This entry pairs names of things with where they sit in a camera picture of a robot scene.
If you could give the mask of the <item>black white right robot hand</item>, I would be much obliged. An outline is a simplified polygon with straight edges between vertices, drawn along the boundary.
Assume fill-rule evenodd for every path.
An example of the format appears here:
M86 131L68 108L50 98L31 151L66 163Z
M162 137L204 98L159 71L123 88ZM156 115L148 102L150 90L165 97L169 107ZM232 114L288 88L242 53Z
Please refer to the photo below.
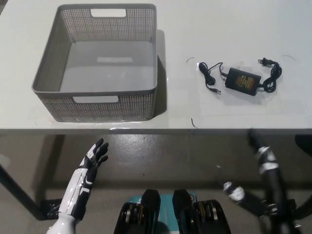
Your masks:
M230 181L223 183L223 191L231 201L255 216L288 216L291 211L285 183L271 147L265 143L263 137L255 129L248 131L248 141L258 163L265 199L260 199Z

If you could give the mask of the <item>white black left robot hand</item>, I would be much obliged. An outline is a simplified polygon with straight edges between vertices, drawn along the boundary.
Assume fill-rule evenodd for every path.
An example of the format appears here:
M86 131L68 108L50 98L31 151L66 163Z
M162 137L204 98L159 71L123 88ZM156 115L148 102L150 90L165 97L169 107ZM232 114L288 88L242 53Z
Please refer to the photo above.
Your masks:
M82 220L101 163L108 159L108 143L99 139L85 154L67 185L58 215Z

